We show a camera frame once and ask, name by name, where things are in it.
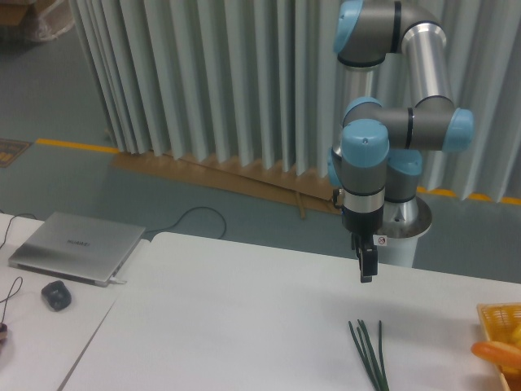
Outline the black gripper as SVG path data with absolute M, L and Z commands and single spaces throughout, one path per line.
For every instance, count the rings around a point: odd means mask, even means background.
M 382 227 L 383 208 L 369 213 L 342 208 L 342 223 L 348 231 L 352 232 L 351 247 L 358 259 L 360 281 L 369 283 L 378 274 L 378 248 L 372 236 L 361 241 L 358 234 L 374 234 Z

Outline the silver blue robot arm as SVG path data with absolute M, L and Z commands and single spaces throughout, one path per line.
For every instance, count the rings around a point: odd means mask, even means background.
M 351 235 L 369 283 L 380 264 L 409 267 L 432 214 L 418 197 L 424 151 L 462 152 L 474 117 L 454 105 L 444 58 L 446 36 L 435 16 L 400 1 L 346 1 L 334 51 L 365 80 L 389 55 L 409 66 L 411 105 L 386 108 L 368 89 L 346 108 L 328 156 L 333 203 Z

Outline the person's hand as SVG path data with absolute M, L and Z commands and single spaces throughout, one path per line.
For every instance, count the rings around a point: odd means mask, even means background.
M 5 323 L 0 323 L 0 346 L 3 347 L 7 342 L 9 328 Z

